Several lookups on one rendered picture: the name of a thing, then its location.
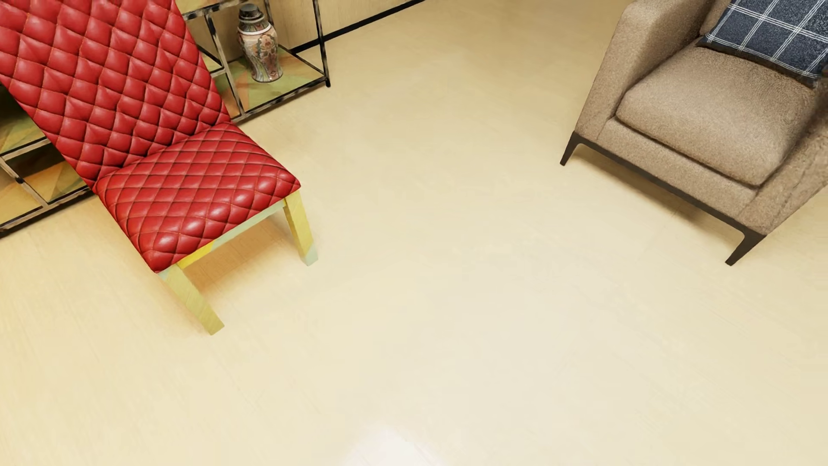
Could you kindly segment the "red quilted leather chair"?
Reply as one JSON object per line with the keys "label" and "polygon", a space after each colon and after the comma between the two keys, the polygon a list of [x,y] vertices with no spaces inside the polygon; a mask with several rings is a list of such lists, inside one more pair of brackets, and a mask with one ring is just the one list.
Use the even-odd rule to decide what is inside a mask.
{"label": "red quilted leather chair", "polygon": [[0,83],[209,334],[185,268],[280,208],[316,261],[299,180],[232,122],[174,0],[0,0]]}

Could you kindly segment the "black metal glass shelf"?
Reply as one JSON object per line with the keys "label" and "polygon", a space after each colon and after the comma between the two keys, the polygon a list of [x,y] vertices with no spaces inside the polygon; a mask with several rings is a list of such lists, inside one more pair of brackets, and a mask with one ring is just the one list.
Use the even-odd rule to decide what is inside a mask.
{"label": "black metal glass shelf", "polygon": [[[230,42],[220,39],[213,16],[262,2],[264,16],[274,26],[270,0],[175,2],[186,21],[204,23],[210,34],[211,45],[198,41],[196,46],[233,122],[248,120],[321,85],[330,86],[318,0],[311,0],[317,39],[292,49],[278,42],[282,76],[269,82],[253,78],[254,68],[245,57],[229,58]],[[0,83],[0,238],[91,195],[88,185]]]}

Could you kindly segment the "painted ceramic vase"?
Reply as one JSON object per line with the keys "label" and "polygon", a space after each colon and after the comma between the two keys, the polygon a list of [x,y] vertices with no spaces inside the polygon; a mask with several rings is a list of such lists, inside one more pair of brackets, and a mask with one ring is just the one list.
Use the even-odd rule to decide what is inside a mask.
{"label": "painted ceramic vase", "polygon": [[239,8],[237,32],[252,78],[262,83],[280,79],[283,72],[278,61],[276,30],[257,5],[244,3]]}

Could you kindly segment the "dark blue plaid cushion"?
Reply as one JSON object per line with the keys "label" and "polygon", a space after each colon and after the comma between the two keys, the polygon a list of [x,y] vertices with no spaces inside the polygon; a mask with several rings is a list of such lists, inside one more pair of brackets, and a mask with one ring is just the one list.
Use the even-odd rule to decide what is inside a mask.
{"label": "dark blue plaid cushion", "polygon": [[815,89],[828,71],[828,0],[715,0],[698,47],[750,60]]}

